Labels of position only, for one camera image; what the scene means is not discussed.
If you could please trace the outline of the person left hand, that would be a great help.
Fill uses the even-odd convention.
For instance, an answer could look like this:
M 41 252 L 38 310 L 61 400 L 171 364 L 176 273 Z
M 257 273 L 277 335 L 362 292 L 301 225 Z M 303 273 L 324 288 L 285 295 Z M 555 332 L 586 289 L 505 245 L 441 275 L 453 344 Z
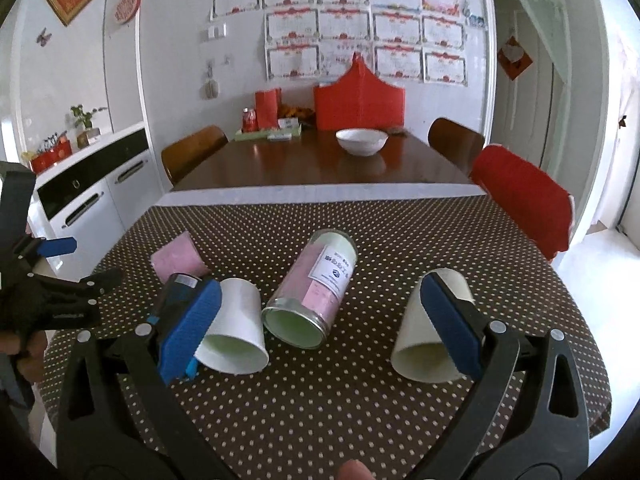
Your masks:
M 45 332 L 33 333 L 24 342 L 19 334 L 2 332 L 0 337 L 1 353 L 17 356 L 17 371 L 31 384 L 41 382 L 44 376 L 44 354 L 48 346 Z

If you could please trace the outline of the person right hand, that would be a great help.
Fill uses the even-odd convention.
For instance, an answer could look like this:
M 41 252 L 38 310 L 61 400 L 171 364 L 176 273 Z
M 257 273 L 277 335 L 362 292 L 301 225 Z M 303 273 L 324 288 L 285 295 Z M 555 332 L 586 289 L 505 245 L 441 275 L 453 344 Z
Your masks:
M 336 480 L 374 480 L 374 477 L 359 460 L 348 460 L 338 468 Z

